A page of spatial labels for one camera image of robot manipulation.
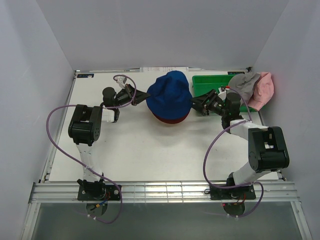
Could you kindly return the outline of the grey bucket hat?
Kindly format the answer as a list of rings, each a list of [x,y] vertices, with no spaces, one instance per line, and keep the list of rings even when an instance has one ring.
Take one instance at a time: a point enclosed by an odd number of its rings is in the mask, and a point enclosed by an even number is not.
[[[229,81],[228,86],[236,90],[242,97],[241,104],[248,103],[254,94],[256,82],[260,79],[260,73],[247,72],[237,74]]]

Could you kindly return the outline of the blue bucket hat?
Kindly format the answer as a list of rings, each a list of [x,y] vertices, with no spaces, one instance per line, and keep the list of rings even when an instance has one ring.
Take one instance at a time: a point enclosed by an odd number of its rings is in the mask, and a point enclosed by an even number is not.
[[[177,119],[189,114],[192,108],[192,94],[189,82],[181,71],[170,71],[152,84],[146,99],[149,110],[165,119]]]

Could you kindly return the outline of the pink bucket hat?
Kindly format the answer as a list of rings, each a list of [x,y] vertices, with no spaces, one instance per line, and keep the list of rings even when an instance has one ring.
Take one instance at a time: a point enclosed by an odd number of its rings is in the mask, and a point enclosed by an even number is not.
[[[270,72],[261,72],[260,78],[255,84],[254,92],[248,106],[256,111],[260,111],[273,97],[274,84]]]

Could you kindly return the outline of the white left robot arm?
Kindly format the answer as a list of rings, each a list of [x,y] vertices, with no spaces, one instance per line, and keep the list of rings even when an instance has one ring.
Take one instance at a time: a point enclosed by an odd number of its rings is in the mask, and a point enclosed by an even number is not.
[[[99,160],[94,156],[95,142],[100,137],[102,122],[116,123],[121,106],[136,106],[149,96],[149,93],[125,84],[119,92],[112,87],[106,87],[102,91],[102,103],[99,106],[76,105],[68,126],[68,135],[75,143],[83,164],[83,179],[77,182],[95,200],[100,200],[106,195],[102,178],[104,174]]]

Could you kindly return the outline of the aluminium front rail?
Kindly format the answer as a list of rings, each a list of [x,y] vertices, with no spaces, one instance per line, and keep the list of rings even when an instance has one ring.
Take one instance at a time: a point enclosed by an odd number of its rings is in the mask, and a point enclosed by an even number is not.
[[[203,181],[121,182],[125,204],[151,203],[209,203],[205,194],[209,186]],[[298,202],[300,197],[292,181],[262,181],[264,191],[254,186],[257,198],[263,202]],[[76,203],[79,185],[75,182],[36,183],[32,187],[30,203]]]

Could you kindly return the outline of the dark red bucket hat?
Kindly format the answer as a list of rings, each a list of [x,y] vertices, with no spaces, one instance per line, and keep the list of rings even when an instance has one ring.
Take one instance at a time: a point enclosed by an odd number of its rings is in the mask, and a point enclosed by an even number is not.
[[[158,120],[161,121],[162,123],[170,124],[170,125],[174,125],[174,124],[179,124],[179,123],[181,123],[181,122],[184,121],[184,120],[188,117],[188,115],[189,115],[189,113],[187,113],[186,115],[184,115],[184,116],[182,116],[182,117],[180,117],[180,118],[167,119],[167,118],[159,117],[159,116],[157,116],[157,115],[154,114],[154,113],[152,113],[152,114],[154,115],[154,117],[155,117],[156,119],[158,119]]]

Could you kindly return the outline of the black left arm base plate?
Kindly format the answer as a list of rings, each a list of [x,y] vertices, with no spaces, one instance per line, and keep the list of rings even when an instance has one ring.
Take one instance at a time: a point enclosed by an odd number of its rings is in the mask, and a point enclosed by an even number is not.
[[[119,201],[120,191],[114,185],[94,182],[79,186],[76,199],[78,201]]]

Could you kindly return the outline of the green plastic tray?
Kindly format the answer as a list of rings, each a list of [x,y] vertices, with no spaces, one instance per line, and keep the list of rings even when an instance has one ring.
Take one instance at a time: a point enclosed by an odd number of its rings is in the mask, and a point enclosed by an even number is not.
[[[216,94],[220,94],[222,92],[222,87],[228,86],[230,80],[236,76],[235,74],[223,74],[223,75],[194,75],[192,77],[192,87],[194,92],[194,97],[202,96],[211,90],[215,90]],[[198,112],[198,114],[205,116],[205,113],[200,110],[196,110],[193,106],[192,109]],[[240,113],[247,113],[248,110],[243,103],[239,108]],[[206,113],[209,115],[218,115],[214,111],[208,111]]]

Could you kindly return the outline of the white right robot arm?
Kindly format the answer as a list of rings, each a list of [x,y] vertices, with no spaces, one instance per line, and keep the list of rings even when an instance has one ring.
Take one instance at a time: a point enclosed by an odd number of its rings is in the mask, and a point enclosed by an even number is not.
[[[253,123],[251,118],[244,119],[240,107],[244,98],[234,89],[225,87],[218,94],[214,89],[193,97],[192,108],[203,116],[213,112],[221,117],[223,130],[214,138],[212,144],[225,133],[238,136],[248,143],[248,161],[240,169],[230,174],[226,185],[208,184],[214,189],[224,190],[237,199],[244,193],[244,188],[253,185],[262,176],[277,172],[289,166],[290,157],[279,126],[264,126]]]

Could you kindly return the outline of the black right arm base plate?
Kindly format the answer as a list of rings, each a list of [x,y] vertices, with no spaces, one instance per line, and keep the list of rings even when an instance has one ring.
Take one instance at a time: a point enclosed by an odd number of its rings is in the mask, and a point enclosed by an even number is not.
[[[210,195],[211,200],[255,200],[256,194],[252,185],[232,187],[232,188],[218,188],[210,186],[204,190],[206,195]]]

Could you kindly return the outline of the paper sheets at back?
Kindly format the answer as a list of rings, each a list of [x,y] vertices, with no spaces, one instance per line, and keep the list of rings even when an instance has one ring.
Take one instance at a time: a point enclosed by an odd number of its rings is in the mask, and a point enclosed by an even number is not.
[[[141,67],[139,71],[141,73],[146,73],[146,72],[168,73],[171,71],[188,72],[189,68],[181,67],[181,66],[154,66],[154,67]]]

